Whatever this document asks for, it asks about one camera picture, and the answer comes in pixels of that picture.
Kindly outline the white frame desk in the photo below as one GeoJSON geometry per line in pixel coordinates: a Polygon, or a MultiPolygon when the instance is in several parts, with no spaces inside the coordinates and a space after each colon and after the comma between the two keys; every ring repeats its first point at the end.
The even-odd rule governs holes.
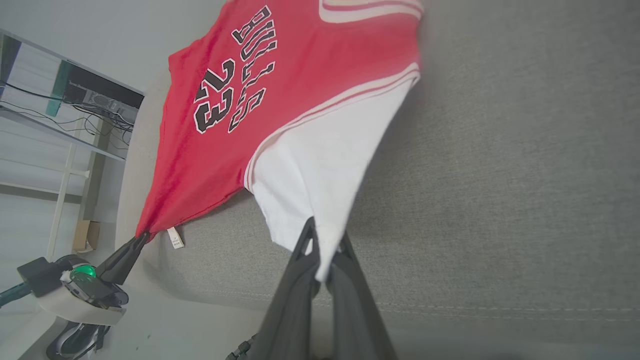
{"type": "Polygon", "coordinates": [[[134,124],[66,102],[71,64],[0,30],[0,265],[71,253],[126,160],[134,124]]]}

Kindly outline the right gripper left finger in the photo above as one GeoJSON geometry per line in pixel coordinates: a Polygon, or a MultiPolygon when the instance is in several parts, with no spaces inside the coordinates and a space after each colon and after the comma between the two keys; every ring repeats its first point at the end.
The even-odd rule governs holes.
{"type": "Polygon", "coordinates": [[[318,235],[307,219],[291,253],[258,333],[243,341],[226,360],[313,360],[313,299],[320,283],[318,235]]]}

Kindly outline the brown cardboard box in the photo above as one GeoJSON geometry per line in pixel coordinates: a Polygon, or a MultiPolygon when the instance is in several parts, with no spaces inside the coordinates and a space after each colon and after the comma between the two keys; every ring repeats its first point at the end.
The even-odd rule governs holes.
{"type": "Polygon", "coordinates": [[[90,253],[98,248],[101,223],[89,219],[77,222],[71,250],[74,253],[90,253]]]}

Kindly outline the black computer equipment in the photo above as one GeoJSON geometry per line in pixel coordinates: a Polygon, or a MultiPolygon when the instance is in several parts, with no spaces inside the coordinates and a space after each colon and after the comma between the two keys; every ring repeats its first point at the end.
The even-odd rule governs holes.
{"type": "Polygon", "coordinates": [[[134,125],[144,100],[141,93],[123,87],[100,75],[70,65],[62,98],[88,112],[113,121],[134,125]]]}

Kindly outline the red Bulls 23 jersey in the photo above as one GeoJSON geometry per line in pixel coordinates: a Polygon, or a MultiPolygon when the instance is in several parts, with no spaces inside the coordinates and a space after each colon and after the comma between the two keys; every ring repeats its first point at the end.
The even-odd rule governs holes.
{"type": "Polygon", "coordinates": [[[420,0],[229,0],[170,55],[137,236],[198,219],[242,189],[274,243],[315,224],[326,281],[373,155],[420,78],[420,0]]]}

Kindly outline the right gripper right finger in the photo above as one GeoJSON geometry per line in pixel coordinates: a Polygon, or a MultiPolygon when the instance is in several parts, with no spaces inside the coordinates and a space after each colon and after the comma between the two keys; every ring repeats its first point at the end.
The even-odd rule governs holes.
{"type": "Polygon", "coordinates": [[[330,264],[333,350],[322,360],[399,360],[347,234],[330,264]]]}

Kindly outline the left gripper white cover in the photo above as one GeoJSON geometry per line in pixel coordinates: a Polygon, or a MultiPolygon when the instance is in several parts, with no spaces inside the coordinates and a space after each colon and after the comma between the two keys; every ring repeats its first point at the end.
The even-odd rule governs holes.
{"type": "Polygon", "coordinates": [[[130,302],[130,296],[119,285],[128,278],[149,238],[148,232],[131,238],[98,265],[97,274],[93,269],[77,268],[54,274],[53,288],[38,296],[39,307],[70,322],[116,325],[130,302]]]}

